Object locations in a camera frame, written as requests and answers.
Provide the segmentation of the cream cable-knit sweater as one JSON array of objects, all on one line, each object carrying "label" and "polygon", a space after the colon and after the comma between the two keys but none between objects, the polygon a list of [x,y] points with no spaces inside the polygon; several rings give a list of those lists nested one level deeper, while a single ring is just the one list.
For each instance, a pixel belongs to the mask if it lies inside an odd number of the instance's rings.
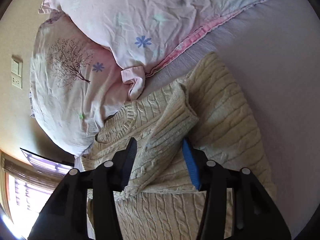
[{"label": "cream cable-knit sweater", "polygon": [[206,194],[192,185],[182,152],[195,149],[231,170],[247,167],[276,196],[260,129],[245,96],[215,53],[187,75],[127,102],[80,158],[86,171],[137,141],[128,185],[114,194],[124,239],[195,239]]}]

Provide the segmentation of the brown window curtain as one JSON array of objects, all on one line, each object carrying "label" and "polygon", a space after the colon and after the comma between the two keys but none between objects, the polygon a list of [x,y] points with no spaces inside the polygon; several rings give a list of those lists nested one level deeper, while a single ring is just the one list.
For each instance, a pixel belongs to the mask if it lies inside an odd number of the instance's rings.
[{"label": "brown window curtain", "polygon": [[5,172],[13,177],[47,190],[54,191],[62,180],[59,177],[37,172],[32,166],[7,154],[2,155],[1,166]]}]

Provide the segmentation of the black flat screen television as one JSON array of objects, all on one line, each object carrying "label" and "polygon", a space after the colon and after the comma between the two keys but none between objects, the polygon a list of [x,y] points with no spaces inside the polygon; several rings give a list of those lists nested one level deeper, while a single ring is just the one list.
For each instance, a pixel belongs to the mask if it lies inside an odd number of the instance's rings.
[{"label": "black flat screen television", "polygon": [[73,163],[66,161],[54,161],[52,159],[42,157],[38,154],[20,148],[23,155],[37,172],[48,174],[55,177],[64,177],[71,169],[74,168]]}]

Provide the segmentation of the white tree-print pillow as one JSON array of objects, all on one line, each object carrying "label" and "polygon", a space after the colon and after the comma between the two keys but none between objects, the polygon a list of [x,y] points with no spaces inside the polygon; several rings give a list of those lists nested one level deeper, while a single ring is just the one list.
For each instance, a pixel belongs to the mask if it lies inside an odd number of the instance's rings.
[{"label": "white tree-print pillow", "polygon": [[53,11],[40,25],[30,61],[31,103],[37,123],[61,149],[81,155],[129,90],[112,53],[64,12]]}]

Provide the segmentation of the lavender bed sheet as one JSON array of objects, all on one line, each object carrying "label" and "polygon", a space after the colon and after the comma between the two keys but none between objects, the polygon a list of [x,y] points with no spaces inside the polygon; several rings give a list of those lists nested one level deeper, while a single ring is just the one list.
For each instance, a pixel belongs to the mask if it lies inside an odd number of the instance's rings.
[{"label": "lavender bed sheet", "polygon": [[254,113],[277,207],[296,237],[319,206],[319,18],[308,0],[257,4],[148,78],[143,95],[186,74],[211,51]]}]

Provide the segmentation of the pink floral pillow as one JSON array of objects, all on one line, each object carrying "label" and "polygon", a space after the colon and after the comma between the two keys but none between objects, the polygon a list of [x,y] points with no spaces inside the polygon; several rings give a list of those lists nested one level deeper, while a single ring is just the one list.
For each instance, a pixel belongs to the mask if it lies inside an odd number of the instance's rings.
[{"label": "pink floral pillow", "polygon": [[129,98],[145,79],[207,33],[268,0],[44,0],[39,13],[65,12],[92,41],[110,50]]}]

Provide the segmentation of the white wall switch socket panel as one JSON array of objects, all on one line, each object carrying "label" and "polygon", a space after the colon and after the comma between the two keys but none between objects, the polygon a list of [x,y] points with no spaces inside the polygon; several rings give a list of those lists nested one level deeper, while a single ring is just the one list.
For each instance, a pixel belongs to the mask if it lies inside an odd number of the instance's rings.
[{"label": "white wall switch socket panel", "polygon": [[22,68],[23,61],[14,55],[11,57],[11,84],[22,89]]}]

